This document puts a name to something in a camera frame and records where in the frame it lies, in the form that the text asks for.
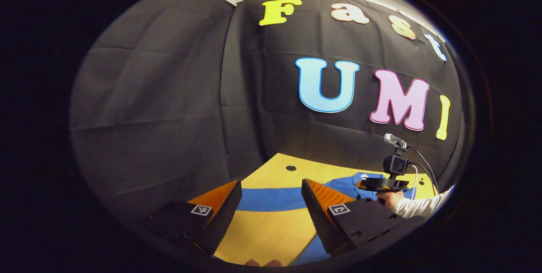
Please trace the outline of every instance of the black cable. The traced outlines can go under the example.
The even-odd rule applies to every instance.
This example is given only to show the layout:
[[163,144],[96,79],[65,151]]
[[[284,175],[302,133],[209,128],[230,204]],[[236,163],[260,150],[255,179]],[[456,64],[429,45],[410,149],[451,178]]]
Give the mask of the black cable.
[[431,185],[431,187],[433,188],[433,194],[434,194],[435,196],[437,196],[437,194],[436,194],[436,192],[435,192],[435,185],[434,185],[433,179],[431,178],[431,174],[430,174],[429,172],[427,172],[427,169],[426,169],[423,165],[420,165],[419,163],[416,163],[416,162],[411,162],[410,164],[412,164],[412,165],[418,165],[418,166],[422,167],[424,171],[426,171],[426,175],[429,177],[429,180],[430,180],[431,183],[433,184],[433,185]]
[[429,165],[429,163],[427,163],[426,158],[423,157],[422,154],[418,151],[418,149],[414,148],[413,146],[408,145],[406,148],[407,149],[408,148],[414,149],[416,151],[416,153],[418,153],[418,155],[422,158],[422,160],[427,164],[427,167],[429,167],[429,170],[431,171],[431,175],[433,176],[433,179],[435,180],[435,186],[437,187],[437,192],[440,194],[439,184],[437,184],[437,178],[435,177],[435,174],[433,173],[433,169],[431,168],[431,165]]

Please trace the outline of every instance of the wooden table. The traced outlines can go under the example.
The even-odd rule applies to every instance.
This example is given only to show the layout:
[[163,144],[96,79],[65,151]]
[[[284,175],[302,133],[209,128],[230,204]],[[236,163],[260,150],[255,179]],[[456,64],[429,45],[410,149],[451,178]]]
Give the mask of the wooden table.
[[[295,171],[286,167],[293,165]],[[241,182],[242,188],[299,188],[302,179],[308,178],[320,183],[327,183],[336,178],[353,176],[356,173],[385,174],[378,171],[339,167],[316,163],[276,154],[273,158],[254,171]],[[415,174],[397,177],[414,184]],[[416,199],[434,196],[431,181],[425,173],[418,175]],[[254,259],[265,265],[277,259],[282,265],[289,265],[316,235],[316,230],[306,208],[281,212],[236,211],[215,256],[239,265]]]

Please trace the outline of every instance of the white sleeve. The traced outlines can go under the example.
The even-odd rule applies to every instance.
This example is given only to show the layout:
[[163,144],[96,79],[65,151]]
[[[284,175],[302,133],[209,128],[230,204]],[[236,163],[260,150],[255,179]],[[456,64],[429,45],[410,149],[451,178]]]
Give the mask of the white sleeve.
[[429,199],[410,200],[409,198],[402,198],[393,206],[392,211],[405,218],[416,215],[428,218],[446,202],[453,188],[452,186],[442,194]]

